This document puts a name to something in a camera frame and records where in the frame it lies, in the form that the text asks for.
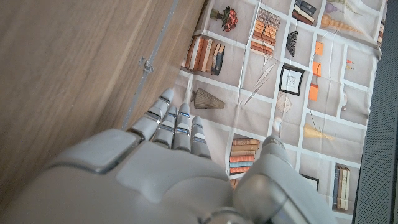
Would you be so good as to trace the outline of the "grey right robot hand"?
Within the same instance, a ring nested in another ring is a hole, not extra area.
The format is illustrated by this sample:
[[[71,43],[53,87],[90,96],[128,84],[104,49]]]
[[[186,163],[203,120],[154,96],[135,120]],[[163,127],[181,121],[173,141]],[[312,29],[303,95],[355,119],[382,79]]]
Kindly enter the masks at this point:
[[[166,89],[128,130],[68,148],[10,203],[2,223],[335,223],[268,136],[236,185],[210,156],[200,117]]]

